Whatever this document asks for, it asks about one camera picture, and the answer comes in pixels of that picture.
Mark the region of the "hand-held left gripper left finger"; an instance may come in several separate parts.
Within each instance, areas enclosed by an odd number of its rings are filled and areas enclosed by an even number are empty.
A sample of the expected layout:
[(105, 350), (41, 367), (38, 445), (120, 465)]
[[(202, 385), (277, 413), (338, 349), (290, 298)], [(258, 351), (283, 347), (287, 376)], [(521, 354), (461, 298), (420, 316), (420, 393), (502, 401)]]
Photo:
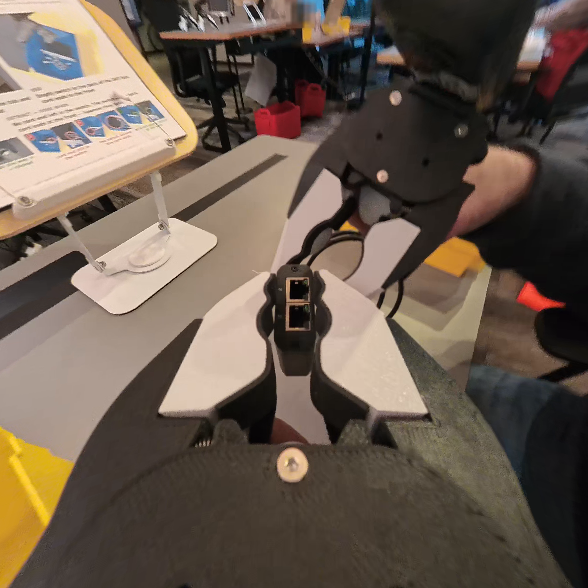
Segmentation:
[(261, 272), (209, 310), (159, 406), (162, 417), (231, 419), (250, 428), (275, 414), (275, 275)]

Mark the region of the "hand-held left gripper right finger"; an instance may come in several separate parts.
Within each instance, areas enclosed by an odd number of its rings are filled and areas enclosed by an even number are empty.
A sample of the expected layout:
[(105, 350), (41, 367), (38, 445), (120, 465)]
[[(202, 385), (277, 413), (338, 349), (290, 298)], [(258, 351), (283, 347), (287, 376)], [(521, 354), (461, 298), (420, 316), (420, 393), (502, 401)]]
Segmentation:
[(429, 415), (386, 317), (328, 270), (315, 280), (316, 346), (310, 393), (327, 428), (351, 420), (373, 432), (379, 423)]

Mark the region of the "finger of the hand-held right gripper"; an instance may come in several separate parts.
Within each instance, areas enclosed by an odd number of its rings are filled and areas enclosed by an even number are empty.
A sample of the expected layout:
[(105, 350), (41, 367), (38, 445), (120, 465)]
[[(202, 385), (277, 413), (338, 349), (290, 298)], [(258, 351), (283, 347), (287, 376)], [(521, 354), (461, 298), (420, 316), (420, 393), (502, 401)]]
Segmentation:
[(276, 270), (317, 253), (350, 217), (350, 198), (343, 195), (339, 178), (327, 170), (307, 191), (300, 183), (296, 195), (300, 199), (292, 202), (276, 249)]
[(346, 221), (363, 236), (362, 256), (356, 269), (343, 282), (366, 298), (386, 289), (385, 283), (401, 262), (421, 228), (397, 217), (367, 227), (358, 217)]

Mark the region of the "black ethernet port adapter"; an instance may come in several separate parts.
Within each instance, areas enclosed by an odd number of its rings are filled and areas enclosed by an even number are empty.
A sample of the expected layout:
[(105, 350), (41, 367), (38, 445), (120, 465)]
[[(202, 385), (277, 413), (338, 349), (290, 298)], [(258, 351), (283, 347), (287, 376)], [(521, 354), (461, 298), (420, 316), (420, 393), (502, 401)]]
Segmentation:
[(274, 341), (285, 376), (312, 370), (316, 342), (315, 287), (307, 265), (288, 264), (275, 275)]

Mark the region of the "person's right forearm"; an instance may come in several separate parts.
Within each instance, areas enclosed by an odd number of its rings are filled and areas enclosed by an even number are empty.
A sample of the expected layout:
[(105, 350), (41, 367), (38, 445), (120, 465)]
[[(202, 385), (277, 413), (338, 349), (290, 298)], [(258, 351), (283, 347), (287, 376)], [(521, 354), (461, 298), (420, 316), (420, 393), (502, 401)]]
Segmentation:
[(500, 146), (536, 158), (533, 184), (518, 204), (463, 239), (490, 266), (516, 272), (543, 296), (587, 317), (587, 147), (521, 139)]

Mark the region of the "person's right hand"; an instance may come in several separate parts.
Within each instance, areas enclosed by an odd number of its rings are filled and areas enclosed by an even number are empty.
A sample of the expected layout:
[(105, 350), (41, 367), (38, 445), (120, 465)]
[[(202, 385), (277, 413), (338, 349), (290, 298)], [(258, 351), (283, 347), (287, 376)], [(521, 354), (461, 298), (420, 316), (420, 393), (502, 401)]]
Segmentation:
[(474, 190), (446, 239), (477, 231), (518, 204), (533, 184), (536, 166), (536, 158), (527, 152), (490, 145), (482, 162), (470, 166), (464, 175)]

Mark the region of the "yellow box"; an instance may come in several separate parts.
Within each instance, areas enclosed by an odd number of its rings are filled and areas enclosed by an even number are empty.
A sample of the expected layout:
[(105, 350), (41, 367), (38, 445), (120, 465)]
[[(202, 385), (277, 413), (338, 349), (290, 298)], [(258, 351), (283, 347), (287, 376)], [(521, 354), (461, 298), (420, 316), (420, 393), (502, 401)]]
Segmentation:
[(467, 272), (477, 274), (486, 266), (478, 248), (473, 243), (460, 238), (445, 241), (423, 263), (457, 278), (464, 277)]

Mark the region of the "wooden top work table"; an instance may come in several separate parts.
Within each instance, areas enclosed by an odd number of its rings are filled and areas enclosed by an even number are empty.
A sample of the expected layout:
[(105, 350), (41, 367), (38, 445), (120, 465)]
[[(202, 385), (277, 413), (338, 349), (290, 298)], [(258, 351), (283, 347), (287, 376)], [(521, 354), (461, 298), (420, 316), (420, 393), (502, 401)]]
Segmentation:
[[(370, 30), (370, 26), (371, 24), (364, 29), (362, 36)], [(159, 38), (161, 42), (163, 39), (206, 42), (207, 45), (215, 48), (221, 43), (233, 43), (245, 55), (260, 54), (267, 49), (271, 51), (285, 51), (314, 48), (316, 51), (319, 51), (337, 44), (333, 43), (325, 47), (304, 45), (302, 43), (302, 28), (302, 25), (287, 24), (284, 22), (264, 25), (233, 23), (221, 26), (217, 30), (199, 31), (197, 28), (191, 28), (188, 31), (175, 30), (161, 32), (159, 33)]]
[[(539, 70), (543, 57), (544, 46), (524, 47), (519, 55), (516, 67), (517, 73), (533, 73)], [(385, 66), (404, 66), (405, 61), (396, 47), (389, 47), (380, 51), (376, 62)]]

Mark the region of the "red storage bin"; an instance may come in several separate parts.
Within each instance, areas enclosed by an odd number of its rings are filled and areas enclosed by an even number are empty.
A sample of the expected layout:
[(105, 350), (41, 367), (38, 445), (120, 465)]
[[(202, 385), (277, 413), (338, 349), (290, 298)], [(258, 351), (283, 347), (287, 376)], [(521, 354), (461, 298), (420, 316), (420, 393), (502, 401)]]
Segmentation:
[(321, 118), (326, 103), (326, 89), (304, 79), (295, 81), (295, 104), (299, 107), (301, 119)]
[(254, 112), (254, 123), (258, 136), (296, 139), (302, 132), (300, 107), (290, 101), (260, 107)]

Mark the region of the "white hanging paper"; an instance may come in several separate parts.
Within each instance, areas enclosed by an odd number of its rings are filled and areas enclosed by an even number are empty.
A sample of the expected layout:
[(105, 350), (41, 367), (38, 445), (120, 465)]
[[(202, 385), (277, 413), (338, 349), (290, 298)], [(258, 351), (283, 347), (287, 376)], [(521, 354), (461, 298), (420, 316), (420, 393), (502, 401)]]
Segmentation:
[(276, 84), (276, 63), (263, 54), (256, 55), (253, 69), (245, 87), (245, 96), (261, 107), (266, 107)]

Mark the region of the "small yellow holder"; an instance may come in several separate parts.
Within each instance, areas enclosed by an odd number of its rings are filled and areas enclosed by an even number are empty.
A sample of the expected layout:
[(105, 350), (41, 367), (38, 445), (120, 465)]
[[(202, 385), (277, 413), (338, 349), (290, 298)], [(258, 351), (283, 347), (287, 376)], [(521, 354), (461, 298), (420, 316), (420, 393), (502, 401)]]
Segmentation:
[(333, 24), (323, 21), (314, 25), (304, 25), (302, 28), (302, 43), (307, 46), (325, 47), (346, 39), (362, 36), (367, 26), (369, 26), (368, 20), (353, 20), (350, 17), (339, 17)]

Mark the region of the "orange object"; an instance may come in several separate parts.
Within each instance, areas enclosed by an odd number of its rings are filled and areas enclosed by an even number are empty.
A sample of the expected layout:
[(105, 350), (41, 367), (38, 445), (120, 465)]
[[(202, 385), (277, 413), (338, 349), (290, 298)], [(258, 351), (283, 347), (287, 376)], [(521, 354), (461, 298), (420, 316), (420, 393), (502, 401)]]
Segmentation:
[(564, 308), (565, 303), (543, 296), (531, 282), (525, 282), (518, 293), (516, 301), (534, 312), (542, 312), (553, 308)]

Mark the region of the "black office chair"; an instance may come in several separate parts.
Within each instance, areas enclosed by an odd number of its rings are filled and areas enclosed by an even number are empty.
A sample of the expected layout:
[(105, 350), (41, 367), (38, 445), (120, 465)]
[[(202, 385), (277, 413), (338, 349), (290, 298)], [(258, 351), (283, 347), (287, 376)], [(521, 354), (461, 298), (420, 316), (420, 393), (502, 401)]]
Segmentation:
[(212, 108), (212, 116), (196, 125), (203, 131), (202, 146), (215, 153), (232, 149), (231, 136), (238, 144), (246, 140), (235, 125), (250, 130), (243, 88), (236, 62), (218, 70), (216, 49), (206, 42), (162, 40), (171, 69), (173, 90), (181, 99), (197, 99)]

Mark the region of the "person's jeans leg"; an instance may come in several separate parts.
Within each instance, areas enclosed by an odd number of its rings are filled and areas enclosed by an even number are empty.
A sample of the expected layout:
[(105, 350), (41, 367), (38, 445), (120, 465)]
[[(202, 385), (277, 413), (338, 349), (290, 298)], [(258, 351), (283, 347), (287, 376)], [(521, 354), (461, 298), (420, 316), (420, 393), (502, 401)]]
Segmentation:
[(489, 423), (573, 587), (587, 587), (587, 396), (488, 365), (466, 393)]

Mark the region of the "black chair seat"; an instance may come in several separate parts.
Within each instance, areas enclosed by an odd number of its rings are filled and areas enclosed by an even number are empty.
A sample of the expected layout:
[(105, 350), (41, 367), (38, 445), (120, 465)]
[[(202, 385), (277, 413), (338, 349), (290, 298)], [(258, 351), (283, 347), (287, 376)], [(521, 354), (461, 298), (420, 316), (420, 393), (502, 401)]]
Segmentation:
[(565, 362), (539, 380), (560, 383), (587, 373), (587, 323), (566, 307), (551, 307), (536, 315), (534, 331), (540, 347)]

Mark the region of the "yellow plastic bin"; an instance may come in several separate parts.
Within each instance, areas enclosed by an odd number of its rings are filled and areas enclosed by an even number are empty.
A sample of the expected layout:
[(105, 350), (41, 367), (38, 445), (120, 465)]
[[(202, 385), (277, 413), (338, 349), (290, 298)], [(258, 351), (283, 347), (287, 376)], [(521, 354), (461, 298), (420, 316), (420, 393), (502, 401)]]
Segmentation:
[(1, 429), (1, 587), (11, 585), (36, 548), (73, 467)]

